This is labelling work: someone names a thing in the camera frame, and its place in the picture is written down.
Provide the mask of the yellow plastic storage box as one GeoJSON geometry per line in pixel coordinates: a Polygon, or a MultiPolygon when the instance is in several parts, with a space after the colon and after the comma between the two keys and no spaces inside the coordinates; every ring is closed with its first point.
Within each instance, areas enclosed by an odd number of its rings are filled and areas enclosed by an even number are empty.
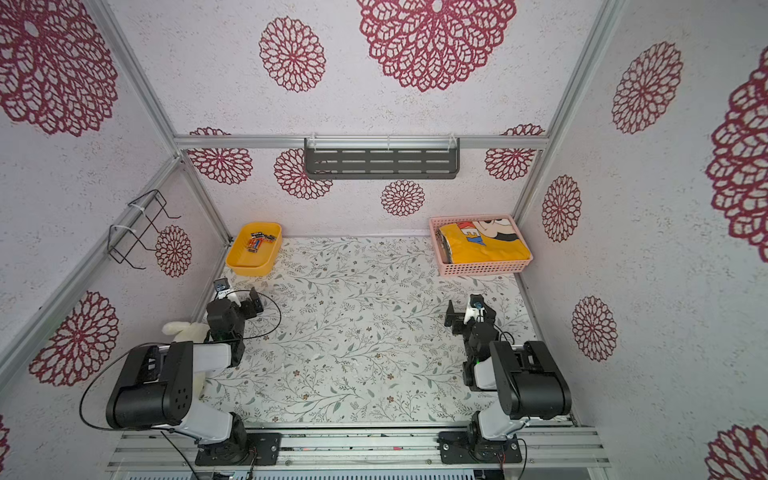
{"type": "Polygon", "coordinates": [[[273,269],[282,240],[279,223],[246,224],[227,255],[226,265],[239,276],[265,277],[273,269]]]}

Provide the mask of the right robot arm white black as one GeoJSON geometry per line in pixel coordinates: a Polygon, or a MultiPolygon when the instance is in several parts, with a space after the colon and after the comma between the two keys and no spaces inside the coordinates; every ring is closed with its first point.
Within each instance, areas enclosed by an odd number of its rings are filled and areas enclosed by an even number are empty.
{"type": "Polygon", "coordinates": [[[473,392],[496,399],[475,412],[464,431],[438,434],[441,462],[448,465],[525,462],[518,433],[532,420],[571,412],[570,388],[548,347],[539,340],[514,344],[496,325],[496,311],[482,295],[469,296],[464,311],[448,304],[444,325],[462,338],[462,379],[473,392]]]}

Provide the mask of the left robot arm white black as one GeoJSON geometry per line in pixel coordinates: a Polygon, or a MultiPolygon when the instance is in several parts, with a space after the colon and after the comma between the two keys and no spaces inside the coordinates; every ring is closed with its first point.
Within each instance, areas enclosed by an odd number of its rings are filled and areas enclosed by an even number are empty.
{"type": "Polygon", "coordinates": [[[250,339],[245,323],[263,311],[255,289],[222,290],[206,307],[208,332],[201,343],[132,348],[106,404],[109,427],[191,438],[197,442],[198,466],[256,464],[262,441],[247,433],[237,413],[203,403],[194,381],[240,365],[250,339]]]}

